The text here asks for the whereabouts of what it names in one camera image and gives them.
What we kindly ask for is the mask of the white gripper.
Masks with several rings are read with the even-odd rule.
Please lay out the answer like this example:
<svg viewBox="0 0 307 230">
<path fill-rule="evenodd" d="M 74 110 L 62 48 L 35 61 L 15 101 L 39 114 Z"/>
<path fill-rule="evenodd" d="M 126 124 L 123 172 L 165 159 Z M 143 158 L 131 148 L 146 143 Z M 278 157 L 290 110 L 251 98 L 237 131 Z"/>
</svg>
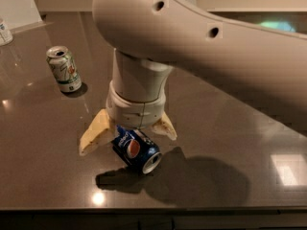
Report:
<svg viewBox="0 0 307 230">
<path fill-rule="evenodd" d="M 111 142 L 114 138 L 115 124 L 127 129 L 151 126 L 153 133 L 175 141 L 177 132 L 168 115 L 164 113 L 165 103 L 165 93 L 148 103 L 127 101 L 115 92 L 111 81 L 106 98 L 106 110 L 99 111 L 81 137 L 80 155 L 85 156 L 97 147 Z"/>
</svg>

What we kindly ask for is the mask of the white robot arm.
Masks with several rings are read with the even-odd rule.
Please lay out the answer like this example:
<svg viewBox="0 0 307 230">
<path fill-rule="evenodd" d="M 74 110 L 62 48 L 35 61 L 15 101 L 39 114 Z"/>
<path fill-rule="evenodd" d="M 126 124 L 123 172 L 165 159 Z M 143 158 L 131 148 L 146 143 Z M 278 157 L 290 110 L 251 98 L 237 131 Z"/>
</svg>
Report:
<svg viewBox="0 0 307 230">
<path fill-rule="evenodd" d="M 150 127 L 176 139 L 164 84 L 177 67 L 306 131 L 307 38 L 199 9 L 195 0 L 93 0 L 93 19 L 113 47 L 106 106 L 83 134 L 86 154 L 116 126 Z"/>
</svg>

